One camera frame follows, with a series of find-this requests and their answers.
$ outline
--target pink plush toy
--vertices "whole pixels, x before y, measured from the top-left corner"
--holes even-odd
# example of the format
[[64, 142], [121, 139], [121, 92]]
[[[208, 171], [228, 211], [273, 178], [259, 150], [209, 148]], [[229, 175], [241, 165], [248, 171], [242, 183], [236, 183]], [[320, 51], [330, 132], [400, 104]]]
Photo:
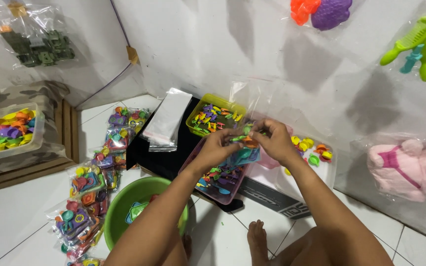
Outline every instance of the pink plush toy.
[[425, 201], [426, 148], [421, 141], [373, 146], [368, 151], [367, 166], [382, 192], [411, 201]]

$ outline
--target toy comb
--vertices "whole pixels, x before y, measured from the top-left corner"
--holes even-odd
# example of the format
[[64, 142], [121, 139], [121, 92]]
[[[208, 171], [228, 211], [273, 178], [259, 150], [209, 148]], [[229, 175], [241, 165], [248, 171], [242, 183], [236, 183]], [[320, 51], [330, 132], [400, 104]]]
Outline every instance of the toy comb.
[[394, 48], [388, 51], [381, 59], [381, 65], [385, 66], [394, 61], [399, 53], [417, 47], [426, 39], [426, 17], [417, 20], [416, 25], [407, 33], [404, 38], [395, 42]]

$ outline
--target cardboard box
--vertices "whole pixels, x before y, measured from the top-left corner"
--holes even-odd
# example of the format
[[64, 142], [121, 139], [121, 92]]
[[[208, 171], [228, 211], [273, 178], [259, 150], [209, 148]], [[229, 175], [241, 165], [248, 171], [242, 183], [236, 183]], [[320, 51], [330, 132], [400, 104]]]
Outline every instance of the cardboard box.
[[238, 193], [292, 220], [311, 216], [305, 203], [289, 197], [274, 187], [279, 167], [269, 170], [257, 163], [246, 172]]
[[36, 165], [0, 173], [0, 189], [40, 178], [79, 163], [78, 149], [78, 115], [74, 107], [63, 100], [54, 110], [58, 143], [65, 146], [67, 158], [58, 158]]

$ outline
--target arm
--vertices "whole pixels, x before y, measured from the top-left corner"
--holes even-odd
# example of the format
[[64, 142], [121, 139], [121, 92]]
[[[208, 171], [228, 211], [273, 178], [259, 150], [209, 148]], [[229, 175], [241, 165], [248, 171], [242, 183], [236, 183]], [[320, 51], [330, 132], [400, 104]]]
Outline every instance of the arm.
[[[261, 129], [267, 132], [266, 136], [257, 132]], [[278, 160], [292, 174], [317, 226], [327, 234], [324, 245], [334, 265], [393, 265], [370, 230], [295, 151], [284, 124], [271, 119], [262, 120], [249, 134], [270, 157]]]
[[222, 163], [240, 144], [223, 147], [234, 130], [220, 130], [208, 136], [202, 150], [167, 187], [149, 204], [123, 233], [106, 259], [105, 266], [156, 265], [165, 254], [168, 237], [187, 204], [202, 174]]

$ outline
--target green plastic basin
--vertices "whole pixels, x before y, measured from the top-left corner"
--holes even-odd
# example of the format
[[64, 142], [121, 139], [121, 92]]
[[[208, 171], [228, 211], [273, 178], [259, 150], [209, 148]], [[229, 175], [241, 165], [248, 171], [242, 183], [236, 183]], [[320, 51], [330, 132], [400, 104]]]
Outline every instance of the green plastic basin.
[[[111, 250], [129, 224], [126, 223], [126, 216], [134, 202], [149, 202], [153, 194], [161, 194], [171, 183], [170, 180], [159, 177], [146, 177], [134, 181], [121, 190], [114, 198], [108, 208], [105, 218], [105, 241]], [[185, 231], [188, 220], [188, 206], [182, 212], [178, 221], [180, 235]]]

